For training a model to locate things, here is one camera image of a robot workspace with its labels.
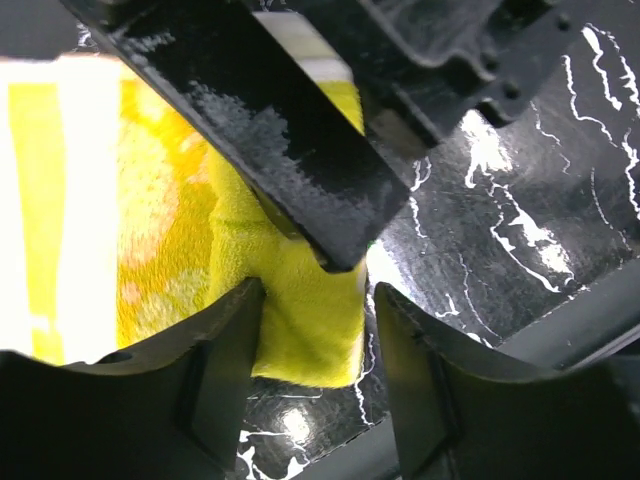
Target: yellow cloth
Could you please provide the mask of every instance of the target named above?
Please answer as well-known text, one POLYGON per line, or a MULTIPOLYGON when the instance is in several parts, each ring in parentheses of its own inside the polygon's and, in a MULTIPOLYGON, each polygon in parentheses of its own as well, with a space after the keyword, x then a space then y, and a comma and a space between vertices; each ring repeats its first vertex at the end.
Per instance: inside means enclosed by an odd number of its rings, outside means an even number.
MULTIPOLYGON (((16 322, 31 334, 25 353, 62 364, 85 359, 95 342, 99 357, 258 276, 268 296, 254 374, 325 387, 355 381, 364 264, 324 273, 306 243, 281 235, 229 164, 120 62, 74 56, 0 68, 10 130, 0 162, 15 162, 22 208, 12 228, 24 238, 24 258, 4 276, 24 270, 28 305, 16 322), (88 310, 96 302, 103 308, 88 310)), ((355 88, 322 88, 361 129, 355 88)), ((0 191, 2 181, 11 179, 0 191)))

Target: yellow towel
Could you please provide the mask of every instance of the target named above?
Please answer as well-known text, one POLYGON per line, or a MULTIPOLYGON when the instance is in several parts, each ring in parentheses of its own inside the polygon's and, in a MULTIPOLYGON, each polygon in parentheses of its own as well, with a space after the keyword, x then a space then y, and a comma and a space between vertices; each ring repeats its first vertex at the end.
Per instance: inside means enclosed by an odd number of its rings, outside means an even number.
MULTIPOLYGON (((355 88, 321 86, 362 128, 355 88)), ((1 62, 0 115, 2 201, 21 207, 7 217, 6 238, 24 239, 0 256, 0 280, 17 285, 0 348, 54 364, 92 361, 250 275, 268 292, 254 374, 325 387, 355 381, 364 264, 324 273, 308 245, 285 238, 230 165, 120 62, 1 62)))

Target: yellow fabric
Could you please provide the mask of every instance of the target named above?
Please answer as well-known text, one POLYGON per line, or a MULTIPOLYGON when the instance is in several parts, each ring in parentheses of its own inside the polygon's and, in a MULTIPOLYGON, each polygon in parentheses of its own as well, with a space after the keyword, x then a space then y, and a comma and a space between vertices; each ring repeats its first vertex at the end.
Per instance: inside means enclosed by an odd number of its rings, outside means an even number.
MULTIPOLYGON (((107 80, 92 76, 90 66, 79 70, 86 61, 74 57, 73 74, 81 71, 85 82, 95 82, 99 95, 107 80)), ((119 62, 91 61, 109 62, 119 72, 113 78, 119 83, 120 115, 111 122, 117 124, 105 123, 100 111, 90 113, 102 122, 95 128, 117 131, 117 346, 147 338, 246 276, 257 276, 267 300, 254 375, 323 387, 354 382, 363 351, 364 263, 348 274, 326 274, 308 245, 280 234, 233 168, 164 100, 119 62)), ((10 86, 8 108, 29 308, 48 322, 44 330, 34 326, 33 353, 61 364, 65 338, 56 328, 56 268, 61 238, 70 234, 62 232, 68 207, 65 147, 77 139, 66 135, 59 111, 66 108, 60 105, 59 87, 69 73, 55 62, 50 65, 50 72, 56 71, 51 80, 10 86)), ((321 87, 362 129, 355 88, 345 82, 321 87)), ((86 200, 90 205, 99 199, 86 200)))
POLYGON ((56 272, 64 214, 64 142, 54 83, 9 86, 9 125, 22 202, 29 310, 45 328, 32 330, 33 352, 59 364, 63 347, 55 328, 56 272))
MULTIPOLYGON (((355 87, 321 88, 362 130, 355 87)), ((209 299, 248 276, 260 277, 267 290, 254 375, 322 387, 353 383, 362 356, 364 263, 346 274, 324 272, 306 242, 287 239, 270 223, 240 176, 213 149, 209 175, 217 197, 209 299)))

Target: black metal plate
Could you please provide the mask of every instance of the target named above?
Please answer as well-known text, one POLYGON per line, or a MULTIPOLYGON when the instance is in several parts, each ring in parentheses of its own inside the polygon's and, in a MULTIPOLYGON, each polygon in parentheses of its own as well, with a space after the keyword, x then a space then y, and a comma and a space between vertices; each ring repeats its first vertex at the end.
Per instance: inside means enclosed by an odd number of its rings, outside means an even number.
POLYGON ((164 0, 107 32, 80 21, 164 96, 309 241, 351 270, 407 187, 245 7, 164 0))
POLYGON ((478 108, 515 120, 600 0, 288 0, 429 146, 478 108))

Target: black plastic part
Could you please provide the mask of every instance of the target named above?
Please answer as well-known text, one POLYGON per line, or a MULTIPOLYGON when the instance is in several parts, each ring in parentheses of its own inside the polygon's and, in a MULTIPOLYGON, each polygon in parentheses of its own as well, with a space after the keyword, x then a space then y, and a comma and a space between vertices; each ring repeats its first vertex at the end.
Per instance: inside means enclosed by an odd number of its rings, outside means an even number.
POLYGON ((62 3, 288 217, 326 270, 353 269, 406 203, 408 188, 242 4, 163 0, 107 31, 82 0, 62 3))
POLYGON ((478 108, 515 120, 600 0, 288 0, 427 146, 478 108))
POLYGON ((405 480, 640 474, 639 358, 546 370, 475 342, 388 285, 375 301, 405 480), (456 430, 446 427, 452 413, 456 430))
POLYGON ((640 337, 640 259, 508 338, 499 349, 536 365, 567 369, 601 360, 640 337))
POLYGON ((162 0, 79 0, 104 28, 119 25, 145 8, 162 0))
POLYGON ((95 365, 0 352, 0 478, 224 479, 263 299, 259 280, 247 280, 95 365))
POLYGON ((360 434, 312 463, 295 480, 396 480, 400 466, 391 420, 360 434))

